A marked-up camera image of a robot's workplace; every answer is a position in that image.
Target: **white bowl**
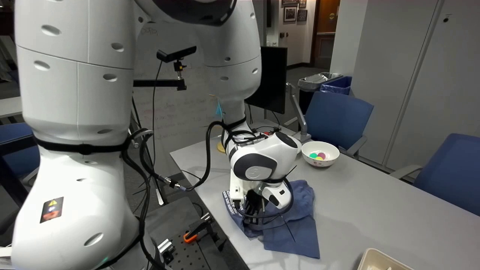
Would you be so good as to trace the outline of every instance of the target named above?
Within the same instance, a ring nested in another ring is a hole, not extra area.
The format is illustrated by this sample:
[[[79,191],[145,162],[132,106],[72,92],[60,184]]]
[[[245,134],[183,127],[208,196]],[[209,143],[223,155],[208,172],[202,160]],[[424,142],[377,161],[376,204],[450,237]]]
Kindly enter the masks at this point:
[[[335,146],[326,142],[315,141],[304,144],[301,147],[301,153],[305,161],[314,167],[328,167],[332,165],[335,160],[338,159],[338,157],[340,156],[340,151],[338,151],[338,148],[336,148]],[[323,160],[316,160],[310,157],[312,153],[323,153],[325,154],[325,158]]]

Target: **tabletop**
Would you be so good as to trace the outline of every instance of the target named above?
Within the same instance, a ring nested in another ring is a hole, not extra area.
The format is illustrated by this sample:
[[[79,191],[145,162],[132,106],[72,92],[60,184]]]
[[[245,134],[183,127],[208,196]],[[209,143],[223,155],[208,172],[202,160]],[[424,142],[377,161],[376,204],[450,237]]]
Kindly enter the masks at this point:
[[[20,97],[0,99],[0,118],[14,116],[22,113],[22,100]]]
[[[356,270],[369,247],[415,270],[479,268],[480,217],[343,154],[328,168],[314,168],[299,154],[288,177],[305,179],[315,191],[320,260],[264,250],[258,239],[240,231],[225,208],[222,192],[229,189],[230,166],[216,150],[218,141],[211,143],[210,176],[196,192],[252,270]],[[203,175],[205,142],[171,156],[180,169]]]

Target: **picture frame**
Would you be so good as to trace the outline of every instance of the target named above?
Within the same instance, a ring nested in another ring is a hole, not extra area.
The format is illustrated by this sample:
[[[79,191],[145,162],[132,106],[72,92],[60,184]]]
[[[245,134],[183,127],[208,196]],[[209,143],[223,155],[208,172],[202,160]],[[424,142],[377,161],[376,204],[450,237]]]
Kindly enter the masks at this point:
[[[305,22],[307,20],[308,10],[298,10],[297,22]]]
[[[283,22],[294,22],[297,20],[297,7],[283,8]]]
[[[299,8],[304,9],[307,7],[307,0],[300,0]]]
[[[282,0],[283,6],[296,6],[298,5],[299,0]]]

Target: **warning sticker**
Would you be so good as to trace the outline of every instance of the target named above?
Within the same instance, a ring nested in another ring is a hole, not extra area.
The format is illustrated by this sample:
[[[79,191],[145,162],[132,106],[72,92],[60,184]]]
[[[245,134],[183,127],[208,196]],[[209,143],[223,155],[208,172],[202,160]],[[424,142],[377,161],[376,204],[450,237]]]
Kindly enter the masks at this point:
[[[63,197],[46,201],[43,204],[42,217],[40,223],[61,217],[61,210],[63,206]]]

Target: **chair leg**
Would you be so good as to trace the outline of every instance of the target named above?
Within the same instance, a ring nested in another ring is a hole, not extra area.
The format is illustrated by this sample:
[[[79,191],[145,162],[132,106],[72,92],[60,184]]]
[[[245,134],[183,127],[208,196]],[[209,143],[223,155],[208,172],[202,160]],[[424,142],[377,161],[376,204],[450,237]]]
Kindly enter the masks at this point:
[[[20,180],[15,177],[12,170],[2,156],[0,156],[0,175],[0,185],[5,188],[10,197],[12,197],[13,201],[19,207],[22,207],[25,199],[27,198],[28,191],[24,187],[24,185],[22,185],[22,182],[20,182]]]

